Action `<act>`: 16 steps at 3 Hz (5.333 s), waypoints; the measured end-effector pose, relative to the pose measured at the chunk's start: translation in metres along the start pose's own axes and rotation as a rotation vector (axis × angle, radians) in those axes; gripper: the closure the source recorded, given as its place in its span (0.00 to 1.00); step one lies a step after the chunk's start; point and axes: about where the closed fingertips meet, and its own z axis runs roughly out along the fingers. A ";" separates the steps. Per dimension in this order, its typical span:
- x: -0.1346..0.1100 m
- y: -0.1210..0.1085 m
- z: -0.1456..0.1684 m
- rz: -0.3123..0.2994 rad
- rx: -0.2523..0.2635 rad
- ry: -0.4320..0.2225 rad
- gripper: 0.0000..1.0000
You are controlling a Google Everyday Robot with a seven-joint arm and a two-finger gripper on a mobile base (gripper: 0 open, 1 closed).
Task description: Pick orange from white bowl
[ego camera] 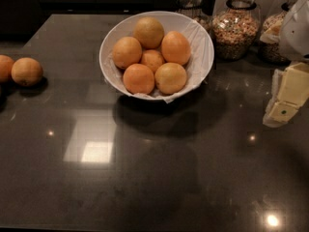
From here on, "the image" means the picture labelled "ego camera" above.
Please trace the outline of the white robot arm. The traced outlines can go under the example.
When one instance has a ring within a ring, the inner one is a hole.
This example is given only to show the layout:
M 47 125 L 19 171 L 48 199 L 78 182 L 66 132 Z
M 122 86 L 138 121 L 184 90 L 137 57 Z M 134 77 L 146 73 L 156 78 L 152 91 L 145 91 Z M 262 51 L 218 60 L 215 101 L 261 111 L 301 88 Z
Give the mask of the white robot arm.
M 278 128 L 289 123 L 309 98 L 309 0 L 297 0 L 285 15 L 277 37 L 279 54 L 291 64 L 275 70 L 263 124 Z

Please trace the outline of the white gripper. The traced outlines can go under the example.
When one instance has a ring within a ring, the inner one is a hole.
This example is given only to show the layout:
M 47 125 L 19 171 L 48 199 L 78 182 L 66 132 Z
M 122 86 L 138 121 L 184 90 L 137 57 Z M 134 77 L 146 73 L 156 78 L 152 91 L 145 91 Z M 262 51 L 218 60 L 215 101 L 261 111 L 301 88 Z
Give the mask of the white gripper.
M 293 62 L 284 71 L 272 76 L 271 99 L 263 124 L 270 128 L 286 125 L 309 99 L 309 65 Z

